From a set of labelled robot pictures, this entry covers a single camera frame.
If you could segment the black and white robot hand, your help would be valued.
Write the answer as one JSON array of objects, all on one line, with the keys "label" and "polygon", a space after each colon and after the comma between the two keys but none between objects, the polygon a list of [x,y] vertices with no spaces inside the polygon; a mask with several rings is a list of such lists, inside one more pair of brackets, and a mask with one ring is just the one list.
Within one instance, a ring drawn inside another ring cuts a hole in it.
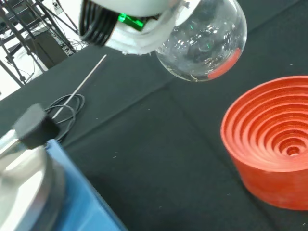
[{"label": "black and white robot hand", "polygon": [[189,0],[83,0],[79,35],[91,45],[143,55],[162,45],[192,11]]}]

